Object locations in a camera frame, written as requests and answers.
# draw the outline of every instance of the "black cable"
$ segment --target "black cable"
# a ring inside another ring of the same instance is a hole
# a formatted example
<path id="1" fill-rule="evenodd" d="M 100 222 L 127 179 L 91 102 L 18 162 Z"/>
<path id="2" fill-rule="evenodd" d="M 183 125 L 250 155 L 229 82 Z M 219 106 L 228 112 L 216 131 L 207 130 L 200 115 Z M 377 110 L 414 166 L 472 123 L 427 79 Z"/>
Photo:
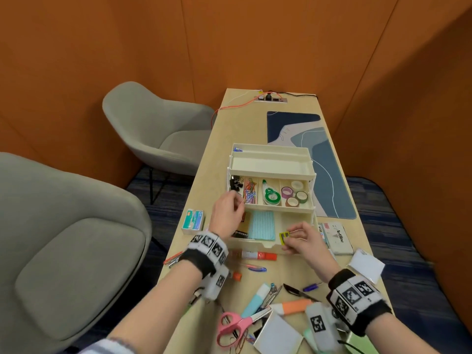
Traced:
<path id="1" fill-rule="evenodd" d="M 348 345 L 348 346 L 350 346 L 352 349 L 355 349 L 355 350 L 357 350 L 359 353 L 361 353 L 361 354 L 365 354 L 363 351 L 361 351 L 361 350 L 357 349 L 357 348 L 356 348 L 354 345 L 352 345 L 352 344 L 349 344 L 349 343 L 345 342 L 344 340 L 338 340 L 338 343 L 339 343 L 339 344 Z"/>
<path id="2" fill-rule="evenodd" d="M 318 96 L 316 94 L 292 94 L 292 93 L 287 93 L 287 92 L 276 92 L 274 90 L 268 90 L 268 92 L 273 92 L 273 93 L 278 93 L 278 94 L 288 94 L 292 97 L 315 97 L 318 99 Z"/>

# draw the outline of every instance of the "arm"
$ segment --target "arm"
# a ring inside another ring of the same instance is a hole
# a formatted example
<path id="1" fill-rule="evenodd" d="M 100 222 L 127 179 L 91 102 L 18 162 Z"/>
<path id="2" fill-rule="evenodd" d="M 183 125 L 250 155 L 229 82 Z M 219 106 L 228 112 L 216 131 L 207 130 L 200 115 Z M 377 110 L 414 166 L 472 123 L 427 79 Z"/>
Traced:
<path id="1" fill-rule="evenodd" d="M 306 222 L 287 229 L 293 232 L 284 240 L 287 254 L 299 253 L 318 277 L 328 283 L 341 267 L 329 253 L 320 233 Z M 376 317 L 366 334 L 380 354 L 439 354 L 390 313 Z"/>
<path id="2" fill-rule="evenodd" d="M 227 241 L 244 213 L 243 199 L 236 191 L 221 196 L 213 206 L 209 231 Z M 136 354 L 163 353 L 184 314 L 202 273 L 183 260 L 168 273 L 115 327 L 108 338 L 118 339 Z"/>

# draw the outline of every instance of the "blue striped carpet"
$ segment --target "blue striped carpet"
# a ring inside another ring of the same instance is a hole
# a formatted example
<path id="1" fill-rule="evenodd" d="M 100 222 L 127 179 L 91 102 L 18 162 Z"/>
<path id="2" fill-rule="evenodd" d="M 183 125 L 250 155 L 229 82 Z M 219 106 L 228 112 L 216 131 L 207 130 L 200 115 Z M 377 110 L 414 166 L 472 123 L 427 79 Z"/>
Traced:
<path id="1" fill-rule="evenodd" d="M 154 172 L 155 192 L 165 174 Z M 146 206 L 153 236 L 169 247 L 184 210 L 193 178 L 172 174 L 153 205 L 149 205 L 149 170 L 144 167 L 127 190 Z M 374 255 L 386 266 L 382 274 L 396 316 L 442 354 L 472 353 L 472 338 L 440 290 L 431 266 L 416 252 L 382 190 L 369 180 L 348 178 Z M 105 337 L 154 286 L 165 254 L 150 244 L 143 265 L 119 300 L 65 353 L 83 349 Z"/>

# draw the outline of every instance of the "hand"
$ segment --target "hand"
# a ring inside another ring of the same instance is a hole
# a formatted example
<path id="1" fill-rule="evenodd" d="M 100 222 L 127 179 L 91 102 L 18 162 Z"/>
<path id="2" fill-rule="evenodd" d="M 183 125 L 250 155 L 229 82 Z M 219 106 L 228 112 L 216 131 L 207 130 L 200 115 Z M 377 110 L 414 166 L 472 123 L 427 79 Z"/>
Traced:
<path id="1" fill-rule="evenodd" d="M 237 230 L 243 214 L 243 198 L 234 190 L 228 191 L 213 205 L 208 230 L 227 241 Z"/>
<path id="2" fill-rule="evenodd" d="M 284 239 L 285 246 L 282 249 L 287 254 L 299 253 L 302 255 L 323 282 L 328 283 L 341 270 L 327 249 L 321 234 L 313 227 L 306 222 L 300 222 L 289 227 L 287 231 L 296 232 Z"/>

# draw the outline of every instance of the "forearm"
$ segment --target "forearm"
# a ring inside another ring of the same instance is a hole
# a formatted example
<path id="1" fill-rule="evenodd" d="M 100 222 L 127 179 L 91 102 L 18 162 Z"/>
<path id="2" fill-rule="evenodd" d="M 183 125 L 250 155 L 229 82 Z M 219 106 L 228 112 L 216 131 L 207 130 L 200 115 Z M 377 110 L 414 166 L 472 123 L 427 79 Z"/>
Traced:
<path id="1" fill-rule="evenodd" d="M 439 354 L 390 313 L 375 318 L 365 333 L 380 354 Z"/>
<path id="2" fill-rule="evenodd" d="M 108 337 L 121 339 L 137 354 L 162 353 L 201 280 L 202 273 L 191 262 L 179 262 Z"/>

